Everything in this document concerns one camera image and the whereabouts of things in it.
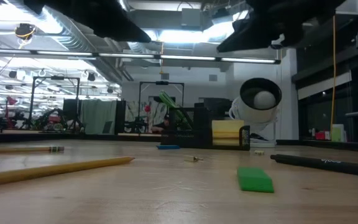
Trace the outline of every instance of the green eraser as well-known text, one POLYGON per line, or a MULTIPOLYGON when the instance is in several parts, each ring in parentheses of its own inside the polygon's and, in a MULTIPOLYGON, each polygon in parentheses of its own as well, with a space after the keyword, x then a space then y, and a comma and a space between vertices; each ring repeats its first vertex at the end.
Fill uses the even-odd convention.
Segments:
POLYGON ((274 193, 273 181, 262 169, 239 167, 237 177, 241 190, 274 193))

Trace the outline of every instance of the black marker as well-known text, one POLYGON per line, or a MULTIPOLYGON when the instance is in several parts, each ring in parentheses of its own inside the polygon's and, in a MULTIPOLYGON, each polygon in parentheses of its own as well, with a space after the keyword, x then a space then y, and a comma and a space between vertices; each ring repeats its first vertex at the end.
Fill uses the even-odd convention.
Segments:
POLYGON ((358 175, 358 164, 351 162, 341 162, 330 159, 315 159, 300 156, 287 155, 271 155, 271 159, 283 164, 290 164, 294 166, 311 167, 323 170, 330 170, 335 172, 342 172, 345 174, 358 175))

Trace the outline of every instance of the blue object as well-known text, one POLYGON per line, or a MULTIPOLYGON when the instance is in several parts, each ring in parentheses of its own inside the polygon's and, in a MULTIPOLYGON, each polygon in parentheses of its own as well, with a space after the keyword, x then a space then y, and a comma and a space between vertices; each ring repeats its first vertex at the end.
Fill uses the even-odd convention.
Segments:
POLYGON ((156 146, 157 147, 157 149, 180 149, 180 147, 179 146, 174 146, 174 145, 172 145, 172 146, 156 146))

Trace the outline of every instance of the table surface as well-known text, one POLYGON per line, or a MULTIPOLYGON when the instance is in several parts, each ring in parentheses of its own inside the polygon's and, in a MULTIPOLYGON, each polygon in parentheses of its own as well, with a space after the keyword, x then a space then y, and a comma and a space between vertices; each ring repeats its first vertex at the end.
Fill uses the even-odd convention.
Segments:
POLYGON ((0 171, 136 157, 130 164, 0 185, 0 223, 358 223, 358 176, 277 164, 270 154, 358 162, 358 152, 304 146, 159 151, 152 142, 39 141, 63 154, 0 154, 0 171), (184 156, 203 161, 186 162, 184 156), (261 167, 274 194, 239 190, 238 166, 261 167))

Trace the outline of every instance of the white sphere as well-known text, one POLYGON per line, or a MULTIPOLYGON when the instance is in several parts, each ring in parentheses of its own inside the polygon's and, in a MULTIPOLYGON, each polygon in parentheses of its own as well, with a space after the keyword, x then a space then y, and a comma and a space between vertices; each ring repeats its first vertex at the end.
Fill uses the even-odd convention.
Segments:
POLYGON ((269 91, 260 91, 255 95, 254 106, 259 110, 272 108, 276 103, 274 95, 269 91))

